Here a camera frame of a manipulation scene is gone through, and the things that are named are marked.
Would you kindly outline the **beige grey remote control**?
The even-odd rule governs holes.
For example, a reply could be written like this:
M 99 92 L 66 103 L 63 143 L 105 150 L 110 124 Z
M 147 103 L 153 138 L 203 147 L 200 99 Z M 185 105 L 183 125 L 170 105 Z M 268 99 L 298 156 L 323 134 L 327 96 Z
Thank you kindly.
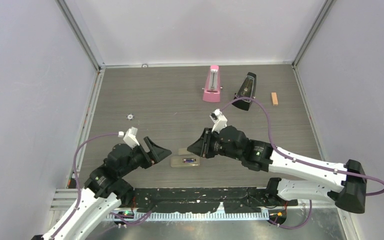
M 193 156 L 175 156 L 170 159 L 172 168 L 197 167 L 201 164 L 199 157 Z

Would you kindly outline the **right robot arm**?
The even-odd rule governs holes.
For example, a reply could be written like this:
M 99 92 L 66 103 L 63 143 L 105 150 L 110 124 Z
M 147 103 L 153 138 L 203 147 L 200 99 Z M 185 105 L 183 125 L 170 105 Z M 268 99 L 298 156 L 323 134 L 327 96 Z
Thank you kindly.
M 298 181 L 270 179 L 265 198 L 271 205 L 296 199 L 325 201 L 354 214 L 366 210 L 367 180 L 357 160 L 332 163 L 294 154 L 270 143 L 248 138 L 243 131 L 227 126 L 220 132 L 205 128 L 187 151 L 210 159 L 217 155 L 238 160 L 252 171 L 280 173 Z

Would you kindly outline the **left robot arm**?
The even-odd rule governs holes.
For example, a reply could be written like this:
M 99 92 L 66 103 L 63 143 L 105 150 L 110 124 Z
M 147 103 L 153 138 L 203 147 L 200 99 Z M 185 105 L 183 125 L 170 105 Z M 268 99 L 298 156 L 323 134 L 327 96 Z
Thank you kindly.
M 103 164 L 93 170 L 77 198 L 62 218 L 35 240 L 85 240 L 99 223 L 118 207 L 134 202 L 135 189 L 123 178 L 137 168 L 148 169 L 172 154 L 172 151 L 144 138 L 145 150 L 136 136 L 127 132 L 116 134 L 123 139 L 116 144 Z

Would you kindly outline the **lone poker chip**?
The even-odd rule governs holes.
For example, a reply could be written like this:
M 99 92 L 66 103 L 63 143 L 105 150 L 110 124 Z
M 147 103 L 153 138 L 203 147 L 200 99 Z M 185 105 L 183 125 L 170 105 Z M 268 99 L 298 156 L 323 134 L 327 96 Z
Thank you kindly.
M 128 115 L 126 116 L 126 119 L 129 120 L 129 121 L 131 121 L 131 120 L 134 119 L 134 117 L 135 117 L 135 116 L 134 116 L 133 114 L 130 113 L 130 114 L 128 114 Z

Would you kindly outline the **pink metronome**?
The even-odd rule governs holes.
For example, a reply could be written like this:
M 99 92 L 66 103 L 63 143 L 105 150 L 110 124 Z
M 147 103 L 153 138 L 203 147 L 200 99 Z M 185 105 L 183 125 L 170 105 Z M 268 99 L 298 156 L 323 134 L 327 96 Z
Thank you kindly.
M 202 100 L 208 103 L 219 103 L 221 101 L 221 89 L 220 67 L 218 65 L 211 65 L 205 86 L 202 89 Z

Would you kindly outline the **black metronome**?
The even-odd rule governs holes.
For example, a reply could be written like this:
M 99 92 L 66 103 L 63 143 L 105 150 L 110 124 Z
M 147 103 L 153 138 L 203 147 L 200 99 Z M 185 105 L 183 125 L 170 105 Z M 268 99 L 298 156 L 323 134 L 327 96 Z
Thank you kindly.
M 238 92 L 234 95 L 234 100 L 238 98 L 255 98 L 257 87 L 257 75 L 253 72 L 248 72 L 243 80 Z M 250 99 L 240 99 L 232 103 L 236 108 L 248 111 L 251 107 L 252 101 Z

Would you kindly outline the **orange block near right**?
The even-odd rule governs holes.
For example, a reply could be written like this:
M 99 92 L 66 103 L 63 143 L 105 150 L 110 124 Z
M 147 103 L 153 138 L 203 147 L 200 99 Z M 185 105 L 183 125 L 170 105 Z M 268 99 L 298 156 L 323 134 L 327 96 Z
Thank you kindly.
M 273 106 L 278 106 L 279 105 L 278 96 L 277 96 L 276 92 L 272 92 L 271 93 L 271 102 L 272 102 Z

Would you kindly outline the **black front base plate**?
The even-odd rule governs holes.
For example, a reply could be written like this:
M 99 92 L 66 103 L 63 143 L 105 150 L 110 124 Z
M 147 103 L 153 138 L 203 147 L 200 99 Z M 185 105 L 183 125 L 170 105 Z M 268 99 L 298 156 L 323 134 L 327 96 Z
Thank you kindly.
M 257 213 L 261 208 L 295 207 L 296 199 L 285 201 L 257 187 L 136 188 L 122 201 L 125 208 L 141 213 L 214 213 L 219 206 L 227 214 Z

